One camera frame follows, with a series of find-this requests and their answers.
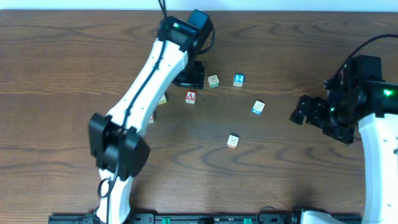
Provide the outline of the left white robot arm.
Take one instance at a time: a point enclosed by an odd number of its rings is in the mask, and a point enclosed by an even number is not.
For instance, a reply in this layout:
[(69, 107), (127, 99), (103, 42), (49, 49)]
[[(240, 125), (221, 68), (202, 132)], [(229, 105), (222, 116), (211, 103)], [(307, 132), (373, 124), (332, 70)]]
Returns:
[(127, 221), (132, 180), (150, 153), (144, 140), (150, 117), (175, 78), (205, 53), (203, 45), (213, 29), (211, 19), (198, 11), (187, 21), (173, 16), (162, 20), (147, 62), (126, 94), (106, 115), (91, 117), (90, 152), (101, 176), (96, 211), (101, 223)]

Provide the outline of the blue number 2 block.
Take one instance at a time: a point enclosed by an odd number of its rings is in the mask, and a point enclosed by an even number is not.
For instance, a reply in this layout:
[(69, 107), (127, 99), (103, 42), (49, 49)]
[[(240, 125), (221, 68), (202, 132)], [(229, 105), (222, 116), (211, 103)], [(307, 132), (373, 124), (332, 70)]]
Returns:
[(239, 74), (239, 73), (235, 74), (233, 85), (242, 87), (243, 83), (244, 83), (244, 79), (245, 79), (245, 76), (243, 74)]

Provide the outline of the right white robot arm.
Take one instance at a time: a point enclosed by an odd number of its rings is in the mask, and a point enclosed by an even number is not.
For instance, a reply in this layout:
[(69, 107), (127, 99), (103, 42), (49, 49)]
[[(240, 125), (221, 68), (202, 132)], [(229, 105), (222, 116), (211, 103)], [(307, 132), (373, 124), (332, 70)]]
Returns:
[(363, 223), (397, 223), (397, 85), (358, 80), (329, 87), (327, 99), (300, 97), (290, 120), (320, 128), (351, 144), (359, 131), (364, 149)]

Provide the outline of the red letter A block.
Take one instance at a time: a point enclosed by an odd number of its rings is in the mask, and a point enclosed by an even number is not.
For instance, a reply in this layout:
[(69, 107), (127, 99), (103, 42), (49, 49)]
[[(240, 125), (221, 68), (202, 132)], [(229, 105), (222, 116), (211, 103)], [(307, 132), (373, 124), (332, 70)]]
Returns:
[(196, 102), (197, 93), (195, 91), (187, 91), (185, 95), (186, 103), (195, 104)]

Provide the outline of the red letter I block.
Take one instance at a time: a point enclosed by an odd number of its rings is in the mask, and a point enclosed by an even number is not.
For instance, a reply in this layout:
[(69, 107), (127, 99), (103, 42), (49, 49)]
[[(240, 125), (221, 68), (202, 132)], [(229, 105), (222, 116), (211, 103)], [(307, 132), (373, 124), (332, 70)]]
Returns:
[(149, 119), (149, 123), (154, 123), (155, 121), (155, 113), (152, 113)]

